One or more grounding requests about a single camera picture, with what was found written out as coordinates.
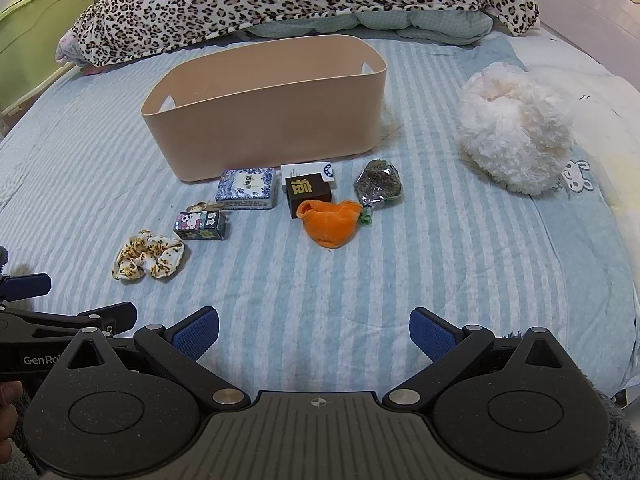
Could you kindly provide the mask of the person's left hand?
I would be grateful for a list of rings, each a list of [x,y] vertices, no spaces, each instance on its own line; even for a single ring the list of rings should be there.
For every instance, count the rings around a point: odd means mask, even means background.
[[[0,463],[7,463],[12,455],[11,434],[17,423],[14,402],[23,395],[20,382],[2,382],[0,387]]]

